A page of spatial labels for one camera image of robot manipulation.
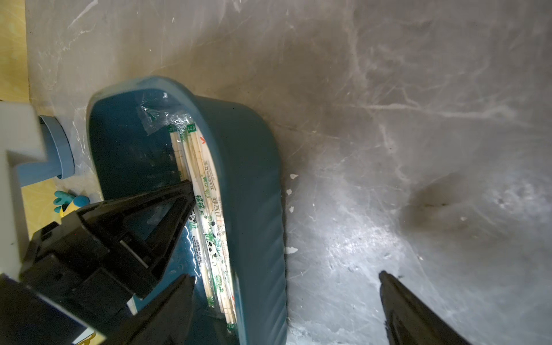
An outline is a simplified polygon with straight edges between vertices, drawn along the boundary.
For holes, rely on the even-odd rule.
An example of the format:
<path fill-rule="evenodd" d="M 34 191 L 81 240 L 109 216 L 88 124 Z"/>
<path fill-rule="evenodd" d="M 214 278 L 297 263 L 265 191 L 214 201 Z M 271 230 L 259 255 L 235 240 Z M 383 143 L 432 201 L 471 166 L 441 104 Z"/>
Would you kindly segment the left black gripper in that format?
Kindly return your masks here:
<path fill-rule="evenodd" d="M 143 237 L 139 219 L 167 213 Z M 117 328 L 132 316 L 128 301 L 161 282 L 196 204 L 191 181 L 102 201 L 35 234 L 20 280 L 93 328 Z"/>

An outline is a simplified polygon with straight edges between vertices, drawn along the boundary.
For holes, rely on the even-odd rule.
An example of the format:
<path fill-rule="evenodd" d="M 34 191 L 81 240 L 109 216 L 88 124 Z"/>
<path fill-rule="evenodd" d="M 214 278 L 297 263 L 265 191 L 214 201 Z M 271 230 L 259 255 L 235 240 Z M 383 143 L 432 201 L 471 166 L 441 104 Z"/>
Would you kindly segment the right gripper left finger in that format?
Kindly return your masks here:
<path fill-rule="evenodd" d="M 195 279 L 181 275 L 104 344 L 184 344 L 193 318 Z"/>

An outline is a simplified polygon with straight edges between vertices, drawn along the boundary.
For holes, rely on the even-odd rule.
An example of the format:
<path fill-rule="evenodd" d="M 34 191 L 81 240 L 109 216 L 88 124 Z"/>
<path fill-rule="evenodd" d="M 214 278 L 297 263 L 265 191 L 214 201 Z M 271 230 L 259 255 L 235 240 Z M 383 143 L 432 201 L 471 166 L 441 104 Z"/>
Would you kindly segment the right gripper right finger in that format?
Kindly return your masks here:
<path fill-rule="evenodd" d="M 394 275 L 379 273 L 379 294 L 390 344 L 463 344 L 469 342 L 445 323 Z"/>

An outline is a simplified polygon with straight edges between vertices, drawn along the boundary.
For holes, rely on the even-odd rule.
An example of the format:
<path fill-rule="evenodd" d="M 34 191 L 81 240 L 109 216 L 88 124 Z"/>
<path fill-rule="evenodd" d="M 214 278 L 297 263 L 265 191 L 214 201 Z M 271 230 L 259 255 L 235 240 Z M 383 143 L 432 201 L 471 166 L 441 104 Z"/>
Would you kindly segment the teal plastic storage box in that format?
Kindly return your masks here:
<path fill-rule="evenodd" d="M 106 200 L 153 191 L 180 180 L 169 132 L 145 132 L 139 108 L 189 114 L 206 140 L 221 186 L 237 333 L 208 315 L 195 292 L 188 344 L 284 344 L 287 295 L 280 156 L 269 126 L 252 109 L 197 96 L 164 77 L 95 93 L 87 108 L 93 165 Z"/>

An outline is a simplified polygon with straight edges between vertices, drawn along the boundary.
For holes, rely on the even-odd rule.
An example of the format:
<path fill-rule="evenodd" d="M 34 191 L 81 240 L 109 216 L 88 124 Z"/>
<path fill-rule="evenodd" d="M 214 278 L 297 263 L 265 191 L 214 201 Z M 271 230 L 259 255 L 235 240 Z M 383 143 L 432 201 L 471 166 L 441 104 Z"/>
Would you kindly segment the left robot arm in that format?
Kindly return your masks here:
<path fill-rule="evenodd" d="M 79 208 L 34 234 L 23 168 L 48 159 L 28 103 L 1 103 L 1 343 L 71 344 L 92 328 L 106 344 L 184 344 L 194 279 L 183 274 L 138 313 L 129 300 L 161 282 L 195 206 L 188 181 Z"/>

